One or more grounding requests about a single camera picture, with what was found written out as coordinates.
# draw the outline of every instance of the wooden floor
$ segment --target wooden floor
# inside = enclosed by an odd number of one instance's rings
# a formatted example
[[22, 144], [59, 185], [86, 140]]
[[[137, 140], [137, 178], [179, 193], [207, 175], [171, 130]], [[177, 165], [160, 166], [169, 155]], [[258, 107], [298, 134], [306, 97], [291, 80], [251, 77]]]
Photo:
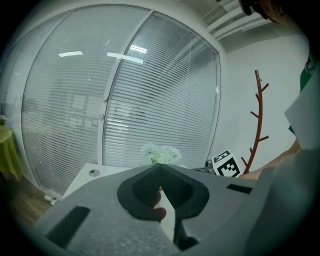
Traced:
[[12, 215], [29, 227], [52, 206], [45, 200], [45, 194], [24, 177], [20, 182], [10, 180], [7, 187], [12, 190], [9, 198]]

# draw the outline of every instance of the flower bouquet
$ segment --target flower bouquet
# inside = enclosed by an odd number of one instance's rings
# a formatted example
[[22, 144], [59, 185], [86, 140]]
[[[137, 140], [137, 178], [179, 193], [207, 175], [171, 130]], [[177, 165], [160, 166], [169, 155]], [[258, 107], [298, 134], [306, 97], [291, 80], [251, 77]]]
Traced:
[[141, 148], [141, 154], [151, 159], [151, 163], [174, 164], [181, 159], [180, 150], [172, 146], [157, 146], [153, 143], [146, 143]]

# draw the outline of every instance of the black rectangular slot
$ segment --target black rectangular slot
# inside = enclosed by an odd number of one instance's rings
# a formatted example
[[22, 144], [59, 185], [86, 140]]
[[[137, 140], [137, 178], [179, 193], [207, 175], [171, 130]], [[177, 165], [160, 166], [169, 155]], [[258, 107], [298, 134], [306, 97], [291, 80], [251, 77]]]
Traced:
[[235, 185], [235, 184], [230, 184], [229, 186], [226, 187], [227, 189], [250, 194], [252, 188], [247, 187], [247, 186], [240, 186], [240, 185]]
[[90, 209], [76, 206], [46, 236], [51, 242], [65, 248], [88, 216]]

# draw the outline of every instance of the glass partition wall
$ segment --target glass partition wall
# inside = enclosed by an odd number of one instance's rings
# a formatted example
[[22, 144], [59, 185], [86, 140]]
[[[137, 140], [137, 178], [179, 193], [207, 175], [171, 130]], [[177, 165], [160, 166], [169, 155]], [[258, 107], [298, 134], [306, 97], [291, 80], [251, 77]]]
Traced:
[[160, 13], [102, 5], [67, 14], [38, 51], [23, 93], [23, 145], [37, 182], [63, 195], [86, 163], [151, 164], [140, 153], [146, 143], [179, 149], [177, 165], [203, 167], [219, 65], [211, 45]]

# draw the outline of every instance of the black slot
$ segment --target black slot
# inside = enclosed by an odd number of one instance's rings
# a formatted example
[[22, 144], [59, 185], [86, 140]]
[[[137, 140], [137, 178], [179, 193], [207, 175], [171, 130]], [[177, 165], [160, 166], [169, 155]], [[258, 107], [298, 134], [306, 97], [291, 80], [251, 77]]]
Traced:
[[252, 187], [247, 187], [247, 186], [240, 186], [240, 185], [235, 185], [235, 184], [230, 184], [229, 186], [226, 187], [227, 189], [250, 194]]
[[76, 206], [46, 236], [51, 242], [65, 248], [88, 216], [90, 209]]

